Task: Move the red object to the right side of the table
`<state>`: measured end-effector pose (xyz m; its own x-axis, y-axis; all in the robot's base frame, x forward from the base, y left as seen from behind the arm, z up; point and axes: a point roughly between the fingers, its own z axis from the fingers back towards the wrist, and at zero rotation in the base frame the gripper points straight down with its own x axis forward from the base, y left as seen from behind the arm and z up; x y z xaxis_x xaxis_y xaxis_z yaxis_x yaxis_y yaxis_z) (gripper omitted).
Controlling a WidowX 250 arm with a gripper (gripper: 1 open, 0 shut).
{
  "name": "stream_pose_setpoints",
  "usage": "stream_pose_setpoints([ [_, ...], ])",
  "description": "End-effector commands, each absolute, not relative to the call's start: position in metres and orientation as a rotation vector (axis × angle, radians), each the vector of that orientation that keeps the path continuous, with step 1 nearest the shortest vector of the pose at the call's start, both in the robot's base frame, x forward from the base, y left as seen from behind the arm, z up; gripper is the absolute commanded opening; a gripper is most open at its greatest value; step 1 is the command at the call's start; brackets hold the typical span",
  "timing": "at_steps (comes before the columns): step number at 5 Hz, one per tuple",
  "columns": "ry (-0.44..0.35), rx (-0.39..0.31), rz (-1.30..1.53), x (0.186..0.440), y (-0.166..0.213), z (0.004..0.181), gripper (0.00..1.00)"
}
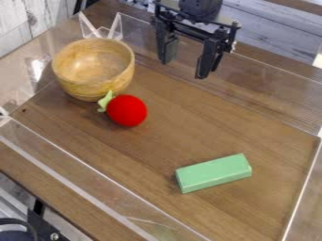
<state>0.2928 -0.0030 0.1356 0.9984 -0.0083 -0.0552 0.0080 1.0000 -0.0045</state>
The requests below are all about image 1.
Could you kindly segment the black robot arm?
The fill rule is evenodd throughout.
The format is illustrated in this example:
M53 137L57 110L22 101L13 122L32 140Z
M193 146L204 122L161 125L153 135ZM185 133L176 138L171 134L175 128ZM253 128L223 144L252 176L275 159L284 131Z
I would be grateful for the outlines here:
M215 72L224 53L236 45L240 23L220 16L223 0L155 0L155 31L160 63L169 63L177 54L183 35L203 44L195 78L205 79Z

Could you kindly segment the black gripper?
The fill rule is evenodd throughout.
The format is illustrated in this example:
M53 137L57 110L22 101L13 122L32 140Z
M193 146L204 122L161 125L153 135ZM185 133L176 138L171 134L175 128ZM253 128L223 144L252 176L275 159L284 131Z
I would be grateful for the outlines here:
M176 31L195 39L213 35L216 39L204 41L197 58L195 77L205 79L219 66L224 51L235 46L236 31L241 28L236 20L223 16L223 0L155 0L155 17L176 26ZM179 38L173 32L159 29L156 32L157 56L161 64L169 63L177 53Z

